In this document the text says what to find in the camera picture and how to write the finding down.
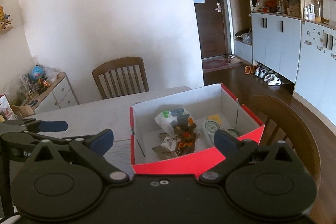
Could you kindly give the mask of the clear correction tape dispenser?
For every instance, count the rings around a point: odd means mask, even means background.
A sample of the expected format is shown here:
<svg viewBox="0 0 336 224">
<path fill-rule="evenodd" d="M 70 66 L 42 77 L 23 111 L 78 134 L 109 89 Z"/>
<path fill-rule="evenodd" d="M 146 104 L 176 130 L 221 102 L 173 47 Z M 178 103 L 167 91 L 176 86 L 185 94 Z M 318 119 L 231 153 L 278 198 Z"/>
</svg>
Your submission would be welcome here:
<svg viewBox="0 0 336 224">
<path fill-rule="evenodd" d="M 201 125 L 201 133 L 203 139 L 209 147 L 214 146 L 214 135 L 215 133 L 221 129 L 220 124 L 218 122 L 207 119 Z"/>
</svg>

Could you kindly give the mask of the yellow small box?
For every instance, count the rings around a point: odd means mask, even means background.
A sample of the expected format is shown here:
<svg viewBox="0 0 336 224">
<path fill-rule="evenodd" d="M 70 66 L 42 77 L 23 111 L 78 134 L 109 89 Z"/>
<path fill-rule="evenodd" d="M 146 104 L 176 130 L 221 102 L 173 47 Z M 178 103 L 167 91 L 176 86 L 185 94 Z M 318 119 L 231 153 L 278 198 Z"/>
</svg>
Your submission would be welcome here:
<svg viewBox="0 0 336 224">
<path fill-rule="evenodd" d="M 222 124 L 222 120 L 219 114 L 209 115 L 207 120 L 215 121 L 219 125 Z"/>
</svg>

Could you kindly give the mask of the red orange toy keychain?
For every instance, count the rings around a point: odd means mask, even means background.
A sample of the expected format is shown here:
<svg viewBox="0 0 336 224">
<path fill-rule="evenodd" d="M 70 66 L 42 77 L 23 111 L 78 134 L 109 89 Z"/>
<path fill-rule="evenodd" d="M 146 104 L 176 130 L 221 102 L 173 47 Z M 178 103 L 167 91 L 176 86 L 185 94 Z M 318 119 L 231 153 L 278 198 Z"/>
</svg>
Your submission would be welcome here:
<svg viewBox="0 0 336 224">
<path fill-rule="evenodd" d="M 185 156 L 195 151 L 195 141 L 184 142 L 179 141 L 177 144 L 177 156 Z"/>
</svg>

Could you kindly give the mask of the white tissue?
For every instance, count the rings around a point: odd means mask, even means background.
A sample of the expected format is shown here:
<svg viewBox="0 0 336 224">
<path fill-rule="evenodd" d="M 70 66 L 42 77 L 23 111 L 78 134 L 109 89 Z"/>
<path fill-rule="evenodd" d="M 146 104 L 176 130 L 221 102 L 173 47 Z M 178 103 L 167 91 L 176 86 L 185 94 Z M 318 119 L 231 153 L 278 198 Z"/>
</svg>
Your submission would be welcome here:
<svg viewBox="0 0 336 224">
<path fill-rule="evenodd" d="M 179 137 L 172 137 L 167 133 L 160 133 L 158 137 L 161 140 L 161 144 L 154 146 L 152 150 L 161 160 L 173 159 L 179 156 L 178 143 L 181 140 Z"/>
</svg>

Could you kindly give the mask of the white printed plastic bag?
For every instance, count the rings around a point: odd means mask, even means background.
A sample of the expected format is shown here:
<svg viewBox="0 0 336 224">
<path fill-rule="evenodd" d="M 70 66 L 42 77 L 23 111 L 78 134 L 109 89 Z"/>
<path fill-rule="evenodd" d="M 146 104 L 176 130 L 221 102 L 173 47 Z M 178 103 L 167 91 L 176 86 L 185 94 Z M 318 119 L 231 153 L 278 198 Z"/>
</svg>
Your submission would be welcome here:
<svg viewBox="0 0 336 224">
<path fill-rule="evenodd" d="M 175 135 L 175 127 L 189 127 L 194 123 L 190 112 L 184 108 L 165 110 L 159 113 L 154 121 L 165 133 L 171 136 Z"/>
</svg>

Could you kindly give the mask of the white drawer sideboard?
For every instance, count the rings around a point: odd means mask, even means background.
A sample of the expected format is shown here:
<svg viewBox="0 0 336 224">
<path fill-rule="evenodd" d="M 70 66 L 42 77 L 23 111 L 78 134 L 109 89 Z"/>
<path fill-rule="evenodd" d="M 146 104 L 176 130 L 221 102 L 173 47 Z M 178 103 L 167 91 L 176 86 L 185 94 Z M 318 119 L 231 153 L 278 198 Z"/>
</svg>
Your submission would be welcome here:
<svg viewBox="0 0 336 224">
<path fill-rule="evenodd" d="M 11 106 L 19 118 L 78 105 L 65 72 L 59 72 L 54 81 L 41 95 L 34 95 L 23 106 Z"/>
</svg>

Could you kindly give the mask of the brown wooden chair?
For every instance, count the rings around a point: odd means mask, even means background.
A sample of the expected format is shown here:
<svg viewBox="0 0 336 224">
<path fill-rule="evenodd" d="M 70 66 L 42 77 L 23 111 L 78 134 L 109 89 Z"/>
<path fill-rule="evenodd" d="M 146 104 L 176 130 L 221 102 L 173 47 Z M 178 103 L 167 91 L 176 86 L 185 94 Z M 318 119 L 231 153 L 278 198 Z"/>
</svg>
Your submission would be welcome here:
<svg viewBox="0 0 336 224">
<path fill-rule="evenodd" d="M 92 71 L 102 99 L 149 91 L 145 66 L 140 57 L 123 57 L 108 61 Z"/>
<path fill-rule="evenodd" d="M 301 117 L 286 103 L 268 95 L 255 94 L 251 106 L 256 114 L 266 117 L 263 145 L 278 140 L 287 143 L 307 168 L 317 186 L 321 185 L 321 158 L 317 143 Z"/>
</svg>

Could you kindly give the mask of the red white shoebox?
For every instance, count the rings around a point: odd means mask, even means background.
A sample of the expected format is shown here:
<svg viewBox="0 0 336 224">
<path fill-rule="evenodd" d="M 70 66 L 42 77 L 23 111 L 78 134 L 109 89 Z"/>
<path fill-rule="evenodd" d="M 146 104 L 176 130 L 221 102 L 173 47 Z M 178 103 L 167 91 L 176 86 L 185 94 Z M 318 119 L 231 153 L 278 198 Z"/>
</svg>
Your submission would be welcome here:
<svg viewBox="0 0 336 224">
<path fill-rule="evenodd" d="M 260 142 L 263 122 L 223 84 L 137 103 L 130 108 L 131 164 L 136 174 L 194 174 L 225 157 L 214 135 Z"/>
</svg>

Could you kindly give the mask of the red patterned door mat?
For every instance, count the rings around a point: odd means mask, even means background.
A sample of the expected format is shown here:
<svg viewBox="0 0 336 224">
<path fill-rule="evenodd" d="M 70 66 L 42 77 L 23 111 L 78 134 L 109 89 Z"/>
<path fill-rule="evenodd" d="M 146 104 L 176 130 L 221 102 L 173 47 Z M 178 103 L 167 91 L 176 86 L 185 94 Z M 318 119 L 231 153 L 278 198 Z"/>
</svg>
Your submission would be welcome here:
<svg viewBox="0 0 336 224">
<path fill-rule="evenodd" d="M 231 63 L 226 56 L 210 57 L 202 60 L 203 73 L 239 67 L 242 62 Z"/>
</svg>

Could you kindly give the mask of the dark brown entrance door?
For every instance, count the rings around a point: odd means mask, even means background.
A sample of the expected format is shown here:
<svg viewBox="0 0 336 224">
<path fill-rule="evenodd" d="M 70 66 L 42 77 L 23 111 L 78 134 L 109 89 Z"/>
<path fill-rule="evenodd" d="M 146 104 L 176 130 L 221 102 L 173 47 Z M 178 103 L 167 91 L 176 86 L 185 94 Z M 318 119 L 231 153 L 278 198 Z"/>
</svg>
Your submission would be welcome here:
<svg viewBox="0 0 336 224">
<path fill-rule="evenodd" d="M 224 55 L 227 51 L 223 0 L 194 0 L 202 58 Z"/>
</svg>

